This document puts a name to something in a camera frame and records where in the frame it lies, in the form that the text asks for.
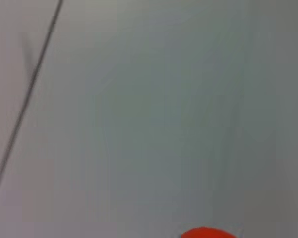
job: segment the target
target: thin black wire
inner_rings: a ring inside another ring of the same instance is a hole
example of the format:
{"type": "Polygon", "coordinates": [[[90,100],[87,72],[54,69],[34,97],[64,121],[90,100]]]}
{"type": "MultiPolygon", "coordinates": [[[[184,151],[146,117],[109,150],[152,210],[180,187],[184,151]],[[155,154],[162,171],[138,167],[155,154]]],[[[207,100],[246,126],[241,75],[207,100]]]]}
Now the thin black wire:
{"type": "Polygon", "coordinates": [[[18,117],[17,117],[16,122],[14,124],[14,128],[12,130],[12,133],[10,135],[9,141],[8,141],[6,149],[4,151],[2,160],[0,162],[0,184],[1,184],[4,172],[5,172],[5,169],[6,169],[6,166],[7,166],[7,162],[10,158],[13,146],[15,144],[15,140],[17,138],[18,132],[19,132],[20,127],[22,125],[24,115],[25,115],[26,110],[29,106],[29,102],[30,102],[30,99],[31,99],[31,96],[32,96],[32,93],[33,93],[33,89],[34,89],[35,83],[37,81],[37,77],[39,75],[39,72],[40,72],[40,69],[41,69],[41,66],[42,66],[42,63],[43,63],[43,60],[44,60],[46,50],[49,46],[50,39],[51,39],[52,34],[54,32],[55,25],[56,25],[58,16],[60,14],[62,5],[63,5],[63,0],[59,0],[58,4],[56,6],[55,12],[54,12],[52,21],[51,21],[50,26],[48,28],[48,33],[47,33],[46,38],[44,40],[44,44],[43,44],[43,47],[42,47],[38,62],[37,62],[36,66],[33,70],[33,73],[32,73],[32,76],[31,76],[31,81],[30,81],[29,87],[27,89],[27,92],[26,92],[26,95],[25,95],[21,110],[18,114],[18,117]]]}

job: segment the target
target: dark line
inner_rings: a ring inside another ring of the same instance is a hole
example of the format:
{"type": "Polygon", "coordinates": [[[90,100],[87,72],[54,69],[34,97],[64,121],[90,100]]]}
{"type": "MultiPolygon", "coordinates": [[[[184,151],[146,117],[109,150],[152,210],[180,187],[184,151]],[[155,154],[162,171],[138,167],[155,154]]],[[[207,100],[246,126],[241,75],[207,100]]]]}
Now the dark line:
{"type": "Polygon", "coordinates": [[[26,95],[25,95],[21,110],[18,114],[18,117],[16,119],[14,128],[12,130],[9,141],[7,143],[6,150],[4,151],[2,160],[0,162],[0,184],[1,184],[4,172],[5,172],[5,169],[6,169],[7,162],[9,160],[9,157],[11,155],[13,146],[15,144],[15,140],[17,138],[18,132],[19,132],[20,127],[22,125],[22,121],[23,121],[25,112],[26,112],[26,110],[29,106],[29,102],[30,102],[30,99],[31,99],[31,96],[32,96],[32,92],[33,92],[35,83],[37,81],[37,77],[39,75],[39,72],[40,72],[40,69],[41,69],[41,66],[42,66],[42,63],[43,63],[43,60],[44,60],[45,52],[48,48],[51,36],[54,32],[54,28],[55,28],[58,16],[60,14],[62,4],[63,4],[63,0],[59,0],[59,2],[57,4],[57,7],[55,9],[55,12],[54,12],[52,21],[51,21],[50,26],[48,28],[48,33],[46,35],[46,38],[45,38],[45,41],[44,41],[44,44],[43,44],[43,47],[42,47],[42,50],[41,50],[39,60],[36,64],[36,67],[35,67],[33,73],[32,73],[31,81],[30,81],[29,87],[27,89],[27,92],[26,92],[26,95]]]}

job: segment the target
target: red ball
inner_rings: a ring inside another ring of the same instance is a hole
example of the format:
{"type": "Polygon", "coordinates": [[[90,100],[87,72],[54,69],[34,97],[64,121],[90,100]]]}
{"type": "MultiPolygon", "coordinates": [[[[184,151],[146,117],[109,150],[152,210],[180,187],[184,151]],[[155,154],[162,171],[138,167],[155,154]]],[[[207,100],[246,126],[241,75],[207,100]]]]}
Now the red ball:
{"type": "Polygon", "coordinates": [[[200,227],[191,229],[181,235],[181,238],[236,238],[235,236],[215,229],[215,228],[207,228],[200,227]]]}

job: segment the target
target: red object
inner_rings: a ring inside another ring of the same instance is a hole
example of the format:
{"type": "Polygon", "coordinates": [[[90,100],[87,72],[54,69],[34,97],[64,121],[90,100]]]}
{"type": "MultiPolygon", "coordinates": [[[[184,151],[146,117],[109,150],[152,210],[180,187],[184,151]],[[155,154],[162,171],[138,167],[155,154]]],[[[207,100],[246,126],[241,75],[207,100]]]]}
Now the red object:
{"type": "Polygon", "coordinates": [[[207,228],[200,227],[191,229],[181,235],[181,238],[236,238],[235,236],[215,229],[215,228],[207,228]]]}

